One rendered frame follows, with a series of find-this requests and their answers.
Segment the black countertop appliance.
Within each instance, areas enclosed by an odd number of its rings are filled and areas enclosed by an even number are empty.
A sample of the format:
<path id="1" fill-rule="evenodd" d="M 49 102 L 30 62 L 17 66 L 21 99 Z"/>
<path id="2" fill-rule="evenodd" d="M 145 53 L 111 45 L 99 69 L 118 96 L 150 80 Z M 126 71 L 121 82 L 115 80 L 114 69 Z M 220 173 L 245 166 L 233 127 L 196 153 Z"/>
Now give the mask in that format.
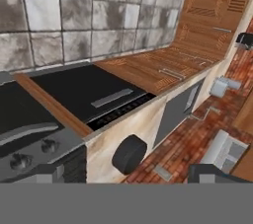
<path id="1" fill-rule="evenodd" d="M 240 33 L 235 42 L 246 50 L 251 50 L 253 49 L 253 33 Z"/>

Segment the grey wall outlet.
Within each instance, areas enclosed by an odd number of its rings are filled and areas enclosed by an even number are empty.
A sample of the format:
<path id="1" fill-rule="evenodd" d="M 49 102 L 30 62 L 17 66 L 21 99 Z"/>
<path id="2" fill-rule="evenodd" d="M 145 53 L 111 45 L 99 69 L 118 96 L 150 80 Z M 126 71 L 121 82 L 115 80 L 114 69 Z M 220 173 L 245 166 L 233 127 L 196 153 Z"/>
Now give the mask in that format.
<path id="1" fill-rule="evenodd" d="M 165 182 L 169 182 L 170 179 L 172 178 L 172 175 L 160 165 L 157 165 L 154 168 L 154 172 Z"/>

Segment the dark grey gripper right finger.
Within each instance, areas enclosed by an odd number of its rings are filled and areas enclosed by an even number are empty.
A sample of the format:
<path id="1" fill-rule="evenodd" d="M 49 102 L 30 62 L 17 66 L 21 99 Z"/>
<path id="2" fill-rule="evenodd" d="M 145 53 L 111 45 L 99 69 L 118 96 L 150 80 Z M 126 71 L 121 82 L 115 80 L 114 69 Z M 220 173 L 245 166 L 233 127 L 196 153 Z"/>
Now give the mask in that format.
<path id="1" fill-rule="evenodd" d="M 188 169 L 189 184 L 229 184 L 243 183 L 249 184 L 249 181 L 224 173 L 222 170 L 212 164 L 195 164 Z"/>

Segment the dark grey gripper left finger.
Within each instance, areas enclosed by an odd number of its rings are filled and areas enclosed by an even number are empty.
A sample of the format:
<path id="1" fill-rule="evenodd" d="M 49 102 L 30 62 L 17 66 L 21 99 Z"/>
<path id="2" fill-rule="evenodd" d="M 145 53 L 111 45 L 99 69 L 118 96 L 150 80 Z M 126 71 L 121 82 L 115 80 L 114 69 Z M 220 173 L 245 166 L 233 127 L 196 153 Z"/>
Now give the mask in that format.
<path id="1" fill-rule="evenodd" d="M 54 164 L 40 164 L 29 172 L 16 178 L 7 179 L 7 183 L 29 184 L 60 184 L 64 182 L 64 166 Z"/>

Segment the white boxy countertop appliance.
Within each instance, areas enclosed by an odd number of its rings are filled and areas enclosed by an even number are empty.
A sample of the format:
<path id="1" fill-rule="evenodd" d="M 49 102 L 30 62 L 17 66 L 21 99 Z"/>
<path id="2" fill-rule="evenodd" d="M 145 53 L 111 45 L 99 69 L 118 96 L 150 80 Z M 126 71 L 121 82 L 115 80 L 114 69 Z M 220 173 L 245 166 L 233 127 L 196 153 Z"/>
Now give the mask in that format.
<path id="1" fill-rule="evenodd" d="M 213 164 L 229 174 L 248 148 L 248 144 L 220 130 L 202 158 L 201 164 Z"/>

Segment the wooden wall cabinet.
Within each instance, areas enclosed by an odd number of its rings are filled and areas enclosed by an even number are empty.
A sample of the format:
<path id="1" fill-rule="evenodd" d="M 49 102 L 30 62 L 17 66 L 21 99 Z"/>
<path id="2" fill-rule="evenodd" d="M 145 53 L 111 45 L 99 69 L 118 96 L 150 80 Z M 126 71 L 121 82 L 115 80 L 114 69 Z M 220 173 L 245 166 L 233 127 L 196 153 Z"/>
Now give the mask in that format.
<path id="1" fill-rule="evenodd" d="M 253 98 L 247 98 L 233 125 L 253 137 Z M 253 139 L 230 173 L 253 183 Z"/>

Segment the wooden cabinet door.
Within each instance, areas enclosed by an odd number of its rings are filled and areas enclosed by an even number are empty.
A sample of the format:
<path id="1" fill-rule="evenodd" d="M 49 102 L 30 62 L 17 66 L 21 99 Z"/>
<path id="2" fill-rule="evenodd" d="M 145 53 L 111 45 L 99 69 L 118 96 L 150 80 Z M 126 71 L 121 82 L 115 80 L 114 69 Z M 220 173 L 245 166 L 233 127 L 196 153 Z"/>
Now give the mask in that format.
<path id="1" fill-rule="evenodd" d="M 157 50 L 97 61 L 95 65 L 147 93 L 160 95 L 219 61 L 221 59 L 204 57 L 172 45 Z M 159 73 L 158 70 L 163 68 L 184 75 L 186 78 L 180 81 L 172 76 Z"/>

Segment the dark stove knob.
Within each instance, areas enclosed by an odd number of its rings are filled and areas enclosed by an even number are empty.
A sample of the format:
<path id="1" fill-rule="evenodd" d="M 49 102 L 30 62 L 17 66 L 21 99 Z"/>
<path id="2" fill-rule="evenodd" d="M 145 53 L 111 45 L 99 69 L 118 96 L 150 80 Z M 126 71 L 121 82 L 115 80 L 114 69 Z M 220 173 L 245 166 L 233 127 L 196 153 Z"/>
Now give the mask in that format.
<path id="1" fill-rule="evenodd" d="M 42 141 L 42 151 L 44 153 L 55 153 L 59 147 L 59 143 L 51 140 L 51 139 L 44 139 Z"/>
<path id="2" fill-rule="evenodd" d="M 13 170 L 22 171 L 32 164 L 33 157 L 26 154 L 15 153 L 10 160 L 10 167 Z"/>

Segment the black dishwasher front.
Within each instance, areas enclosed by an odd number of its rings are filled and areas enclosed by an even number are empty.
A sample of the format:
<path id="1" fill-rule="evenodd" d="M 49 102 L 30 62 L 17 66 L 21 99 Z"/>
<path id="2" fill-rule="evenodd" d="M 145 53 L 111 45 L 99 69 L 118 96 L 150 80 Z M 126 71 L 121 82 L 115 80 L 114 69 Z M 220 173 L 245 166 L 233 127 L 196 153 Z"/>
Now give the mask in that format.
<path id="1" fill-rule="evenodd" d="M 50 68 L 30 73 L 29 77 L 92 130 L 102 128 L 155 98 L 89 63 Z M 97 109 L 92 106 L 93 102 L 123 89 L 132 89 L 132 93 Z"/>

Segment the black and steel stove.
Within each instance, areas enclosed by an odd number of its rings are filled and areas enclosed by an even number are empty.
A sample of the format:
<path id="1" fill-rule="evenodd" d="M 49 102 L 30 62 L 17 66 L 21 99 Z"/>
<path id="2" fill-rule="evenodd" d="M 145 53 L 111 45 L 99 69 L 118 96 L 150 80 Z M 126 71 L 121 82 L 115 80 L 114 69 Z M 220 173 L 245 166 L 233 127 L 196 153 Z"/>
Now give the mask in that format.
<path id="1" fill-rule="evenodd" d="M 0 146 L 0 183 L 5 184 L 7 179 L 25 174 L 40 164 L 63 165 L 64 183 L 86 182 L 86 146 L 82 138 L 72 128 L 59 122 L 10 73 L 0 71 L 0 134 L 45 122 L 56 123 L 58 129 L 33 133 Z M 55 153 L 42 151 L 44 139 L 59 143 Z M 13 170 L 10 160 L 15 153 L 32 156 L 32 164 L 22 171 Z"/>

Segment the wooden filler panel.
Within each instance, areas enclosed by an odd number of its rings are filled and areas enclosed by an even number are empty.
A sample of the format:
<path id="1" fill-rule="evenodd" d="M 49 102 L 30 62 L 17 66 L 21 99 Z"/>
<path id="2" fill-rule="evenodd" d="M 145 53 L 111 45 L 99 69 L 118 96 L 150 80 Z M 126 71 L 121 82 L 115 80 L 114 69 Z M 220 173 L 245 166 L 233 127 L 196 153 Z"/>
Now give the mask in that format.
<path id="1" fill-rule="evenodd" d="M 86 137 L 93 132 L 88 125 L 82 122 L 55 98 L 36 84 L 27 74 L 15 73 L 13 77 L 33 98 L 43 105 L 63 125 L 71 127 L 82 137 Z"/>

